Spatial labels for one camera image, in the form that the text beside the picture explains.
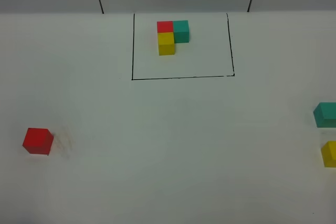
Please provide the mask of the yellow template block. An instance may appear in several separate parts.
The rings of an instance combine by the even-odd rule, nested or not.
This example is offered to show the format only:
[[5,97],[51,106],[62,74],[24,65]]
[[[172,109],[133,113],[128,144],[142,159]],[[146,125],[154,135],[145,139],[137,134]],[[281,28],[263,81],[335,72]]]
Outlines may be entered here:
[[158,51],[160,56],[175,54],[175,41],[173,32],[157,34]]

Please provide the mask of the green template block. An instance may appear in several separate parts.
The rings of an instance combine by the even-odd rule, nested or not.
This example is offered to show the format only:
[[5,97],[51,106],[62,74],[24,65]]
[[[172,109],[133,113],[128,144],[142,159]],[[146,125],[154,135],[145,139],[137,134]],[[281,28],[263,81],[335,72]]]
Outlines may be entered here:
[[190,30],[187,20],[173,21],[174,42],[188,43],[190,40]]

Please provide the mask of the red template block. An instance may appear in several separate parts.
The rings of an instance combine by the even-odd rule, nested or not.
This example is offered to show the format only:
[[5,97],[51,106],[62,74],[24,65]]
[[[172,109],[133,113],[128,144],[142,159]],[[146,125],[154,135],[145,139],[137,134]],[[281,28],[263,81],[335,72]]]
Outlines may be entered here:
[[172,33],[174,31],[172,21],[159,21],[156,24],[158,33]]

